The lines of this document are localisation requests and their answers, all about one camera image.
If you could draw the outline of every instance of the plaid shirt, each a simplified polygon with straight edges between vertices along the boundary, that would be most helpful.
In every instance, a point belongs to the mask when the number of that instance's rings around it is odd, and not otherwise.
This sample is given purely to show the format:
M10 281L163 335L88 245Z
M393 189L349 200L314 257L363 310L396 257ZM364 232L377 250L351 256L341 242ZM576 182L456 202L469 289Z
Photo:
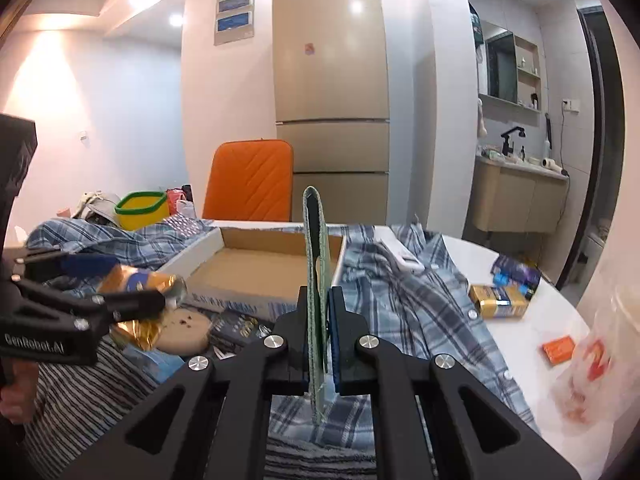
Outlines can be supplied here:
M178 216L139 231L124 232L79 220L54 219L30 235L28 247L59 245L65 251L112 254L123 264L157 269L214 227L212 221L190 221ZM426 270L415 275L398 271L387 250L375 243L373 227L333 227L329 231L347 237L340 285L347 309L362 314L372 334L392 342L405 354L420 358L439 353L452 355L537 429L519 386L504 377L506 363L484 321L481 317L471 320L467 315L473 304L466 294L466 279L454 266L441 235L425 232L419 225L393 228L396 237L425 265ZM99 278L74 283L73 293L92 293L98 283ZM369 396L340 397L331 391L332 385L328 380L326 416L320 426L311 422L308 396L275 396L270 434L320 446L361 450L373 457ZM72 416L82 416L82 406L74 406ZM31 434L46 431L44 425L28 428ZM38 448L38 452L47 452Z

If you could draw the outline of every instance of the human hand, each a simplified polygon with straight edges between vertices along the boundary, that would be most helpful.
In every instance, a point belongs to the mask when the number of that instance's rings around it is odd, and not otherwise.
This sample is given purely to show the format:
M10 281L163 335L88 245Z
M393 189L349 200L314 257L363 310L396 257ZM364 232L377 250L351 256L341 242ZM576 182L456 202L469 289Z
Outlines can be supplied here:
M14 382L0 390L0 414L13 424L24 424L33 417L38 386L38 364L7 359L14 372Z

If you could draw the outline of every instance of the chair backrest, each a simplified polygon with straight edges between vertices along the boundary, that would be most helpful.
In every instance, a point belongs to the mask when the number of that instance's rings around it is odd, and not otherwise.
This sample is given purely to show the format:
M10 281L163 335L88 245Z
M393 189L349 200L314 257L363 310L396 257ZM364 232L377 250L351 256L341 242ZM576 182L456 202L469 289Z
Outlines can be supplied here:
M287 222L293 149L284 140L225 142L213 156L203 218Z

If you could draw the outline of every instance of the black faucet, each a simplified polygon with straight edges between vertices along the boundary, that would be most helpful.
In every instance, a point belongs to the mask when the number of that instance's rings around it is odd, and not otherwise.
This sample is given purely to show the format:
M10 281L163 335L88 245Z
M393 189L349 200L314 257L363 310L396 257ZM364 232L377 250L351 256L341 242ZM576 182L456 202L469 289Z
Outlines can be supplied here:
M501 135L501 137L504 139L504 143L502 145L502 154L504 156L508 156L510 153L513 153L513 148L509 146L509 135L511 135L515 131L518 132L519 137L526 137L526 134L524 133L524 128L522 126L514 126L508 132L504 132Z

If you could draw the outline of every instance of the blue face mask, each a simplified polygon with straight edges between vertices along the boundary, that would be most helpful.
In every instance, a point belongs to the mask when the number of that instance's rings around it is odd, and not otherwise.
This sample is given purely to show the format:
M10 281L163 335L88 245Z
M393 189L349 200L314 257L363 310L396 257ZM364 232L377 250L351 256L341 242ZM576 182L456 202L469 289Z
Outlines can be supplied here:
M158 383L164 383L184 364L180 356L165 354L159 350L144 351L132 344L125 346L122 354Z

